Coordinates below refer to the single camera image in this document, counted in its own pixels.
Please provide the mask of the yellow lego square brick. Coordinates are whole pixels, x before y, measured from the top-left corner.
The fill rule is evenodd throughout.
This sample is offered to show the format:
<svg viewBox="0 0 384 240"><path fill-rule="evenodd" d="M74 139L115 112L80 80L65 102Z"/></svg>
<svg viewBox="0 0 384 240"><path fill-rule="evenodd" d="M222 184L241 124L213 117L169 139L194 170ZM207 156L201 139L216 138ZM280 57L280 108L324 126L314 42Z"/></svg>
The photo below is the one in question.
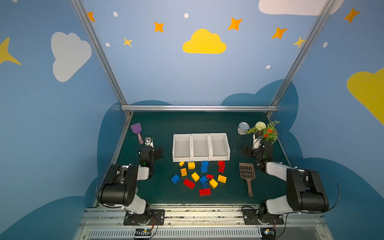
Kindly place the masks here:
<svg viewBox="0 0 384 240"><path fill-rule="evenodd" d="M196 164L194 162L188 162L188 169L194 170L196 168Z"/></svg>

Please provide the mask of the yellow orange lego brick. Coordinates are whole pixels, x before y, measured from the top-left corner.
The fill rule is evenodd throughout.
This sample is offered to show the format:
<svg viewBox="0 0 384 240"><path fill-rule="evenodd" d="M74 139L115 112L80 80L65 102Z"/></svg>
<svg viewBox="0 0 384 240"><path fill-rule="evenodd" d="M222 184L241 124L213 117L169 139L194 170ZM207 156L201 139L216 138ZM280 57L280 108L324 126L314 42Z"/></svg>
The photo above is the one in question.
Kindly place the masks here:
<svg viewBox="0 0 384 240"><path fill-rule="evenodd" d="M187 169L186 168L181 169L181 176L186 177L187 175L188 175Z"/></svg>

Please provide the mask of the red lego bottom brick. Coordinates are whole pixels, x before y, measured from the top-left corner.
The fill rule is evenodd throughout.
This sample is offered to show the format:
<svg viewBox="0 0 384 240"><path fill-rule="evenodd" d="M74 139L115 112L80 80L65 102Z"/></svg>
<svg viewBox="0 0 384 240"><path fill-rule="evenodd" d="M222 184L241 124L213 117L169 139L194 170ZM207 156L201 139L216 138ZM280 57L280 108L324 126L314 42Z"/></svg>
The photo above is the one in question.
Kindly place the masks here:
<svg viewBox="0 0 384 240"><path fill-rule="evenodd" d="M212 194L211 192L211 189L210 188L207 188L207 189L200 189L199 190L199 195L202 197L202 196L210 196Z"/></svg>

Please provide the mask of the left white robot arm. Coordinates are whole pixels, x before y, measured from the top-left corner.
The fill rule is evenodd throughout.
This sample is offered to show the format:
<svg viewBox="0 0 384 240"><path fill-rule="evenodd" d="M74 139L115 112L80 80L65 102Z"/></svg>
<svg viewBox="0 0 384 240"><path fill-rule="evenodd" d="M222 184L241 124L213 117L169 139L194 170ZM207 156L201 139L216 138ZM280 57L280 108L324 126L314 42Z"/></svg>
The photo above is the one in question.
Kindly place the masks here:
<svg viewBox="0 0 384 240"><path fill-rule="evenodd" d="M111 165L97 188L99 204L126 211L125 226L162 226L165 211L151 210L150 204L138 196L137 182L149 180L154 174L155 160L163 157L163 149L155 149L152 137L142 141L137 164Z"/></svg>

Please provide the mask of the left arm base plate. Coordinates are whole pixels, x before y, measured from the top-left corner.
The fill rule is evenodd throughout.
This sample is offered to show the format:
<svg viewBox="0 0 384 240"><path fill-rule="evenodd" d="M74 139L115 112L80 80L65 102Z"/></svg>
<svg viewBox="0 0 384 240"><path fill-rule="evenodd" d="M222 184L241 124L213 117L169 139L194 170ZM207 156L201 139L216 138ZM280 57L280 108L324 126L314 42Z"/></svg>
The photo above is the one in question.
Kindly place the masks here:
<svg viewBox="0 0 384 240"><path fill-rule="evenodd" d="M145 210L142 215L126 212L124 226L162 226L165 220L165 210Z"/></svg>

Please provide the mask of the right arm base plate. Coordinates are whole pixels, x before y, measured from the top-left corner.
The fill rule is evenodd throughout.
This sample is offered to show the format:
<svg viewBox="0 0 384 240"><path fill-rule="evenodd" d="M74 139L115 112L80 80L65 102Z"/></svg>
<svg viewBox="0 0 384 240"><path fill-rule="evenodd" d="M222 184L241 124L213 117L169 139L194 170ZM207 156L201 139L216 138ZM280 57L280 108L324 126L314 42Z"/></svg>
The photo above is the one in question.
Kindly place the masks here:
<svg viewBox="0 0 384 240"><path fill-rule="evenodd" d="M283 216L251 208L241 209L245 225L284 225Z"/></svg>

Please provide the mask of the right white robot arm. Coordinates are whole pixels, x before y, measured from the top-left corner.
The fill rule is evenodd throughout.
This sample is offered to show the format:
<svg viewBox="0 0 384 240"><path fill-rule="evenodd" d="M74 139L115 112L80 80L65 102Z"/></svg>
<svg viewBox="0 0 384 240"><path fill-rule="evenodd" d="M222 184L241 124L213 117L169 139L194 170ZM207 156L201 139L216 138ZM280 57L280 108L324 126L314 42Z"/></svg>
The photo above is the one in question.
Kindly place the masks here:
<svg viewBox="0 0 384 240"><path fill-rule="evenodd" d="M321 174L317 171L297 169L274 162L272 151L272 143L265 141L255 141L251 146L242 146L242 154L254 158L261 172L286 182L284 196L263 200L260 203L257 210L258 221L267 225L289 213L328 212L331 207Z"/></svg>

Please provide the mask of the red lego tall brick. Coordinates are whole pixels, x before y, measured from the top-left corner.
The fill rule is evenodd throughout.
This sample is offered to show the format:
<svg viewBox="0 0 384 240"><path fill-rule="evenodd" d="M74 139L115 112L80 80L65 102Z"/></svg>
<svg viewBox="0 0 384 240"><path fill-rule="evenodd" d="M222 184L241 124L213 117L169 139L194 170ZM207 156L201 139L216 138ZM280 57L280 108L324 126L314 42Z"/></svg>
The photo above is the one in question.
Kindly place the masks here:
<svg viewBox="0 0 384 240"><path fill-rule="evenodd" d="M225 161L218 161L218 172L219 173L224 173L225 168L226 168L226 162Z"/></svg>

